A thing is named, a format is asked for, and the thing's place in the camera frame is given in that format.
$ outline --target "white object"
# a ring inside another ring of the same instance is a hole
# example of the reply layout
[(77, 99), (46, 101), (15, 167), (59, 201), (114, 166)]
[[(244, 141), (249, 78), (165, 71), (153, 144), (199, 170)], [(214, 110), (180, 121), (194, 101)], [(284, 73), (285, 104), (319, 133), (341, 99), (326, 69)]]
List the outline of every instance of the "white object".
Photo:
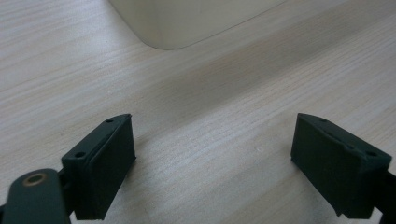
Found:
[(186, 47), (284, 1), (110, 0), (135, 34), (158, 49)]

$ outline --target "white box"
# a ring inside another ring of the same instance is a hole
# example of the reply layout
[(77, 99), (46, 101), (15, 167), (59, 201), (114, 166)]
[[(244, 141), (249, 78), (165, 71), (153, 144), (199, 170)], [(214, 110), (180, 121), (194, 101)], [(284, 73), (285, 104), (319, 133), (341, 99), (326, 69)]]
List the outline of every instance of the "white box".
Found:
[(158, 49), (179, 49), (285, 0), (110, 0), (134, 33)]

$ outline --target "light wood tabletop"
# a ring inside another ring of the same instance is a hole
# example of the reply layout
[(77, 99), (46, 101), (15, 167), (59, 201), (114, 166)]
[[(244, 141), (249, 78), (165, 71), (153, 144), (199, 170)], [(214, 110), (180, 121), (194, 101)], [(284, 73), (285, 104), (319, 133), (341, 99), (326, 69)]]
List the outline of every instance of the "light wood tabletop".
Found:
[(396, 156), (396, 1), (289, 0), (177, 50), (106, 0), (0, 3), (0, 203), (131, 113), (133, 169), (104, 221), (73, 223), (378, 223), (338, 217), (290, 161), (299, 112)]

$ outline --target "wooden table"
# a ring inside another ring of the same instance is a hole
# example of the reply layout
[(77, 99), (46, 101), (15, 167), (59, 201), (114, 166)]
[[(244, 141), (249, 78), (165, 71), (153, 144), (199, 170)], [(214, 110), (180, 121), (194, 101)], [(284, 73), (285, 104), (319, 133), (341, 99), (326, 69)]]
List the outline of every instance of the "wooden table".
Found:
[(289, 0), (172, 51), (106, 0), (0, 3), (0, 203), (131, 113), (132, 172), (105, 221), (73, 223), (378, 223), (337, 217), (290, 161), (299, 112), (396, 156), (396, 1)]

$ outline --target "screw hole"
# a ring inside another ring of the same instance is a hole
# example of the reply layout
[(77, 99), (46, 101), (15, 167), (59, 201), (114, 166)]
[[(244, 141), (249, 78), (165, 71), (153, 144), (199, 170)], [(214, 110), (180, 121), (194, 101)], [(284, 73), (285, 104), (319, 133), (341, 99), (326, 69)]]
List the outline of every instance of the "screw hole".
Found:
[(366, 151), (366, 154), (372, 157), (376, 157), (376, 153), (371, 152), (371, 151)]
[(76, 158), (81, 158), (83, 156), (85, 156), (85, 152), (79, 152), (79, 153), (76, 153), (76, 155), (75, 155)]
[(23, 180), (23, 185), (25, 187), (32, 187), (34, 185), (38, 185), (46, 179), (46, 174), (33, 174), (29, 175), (27, 178)]

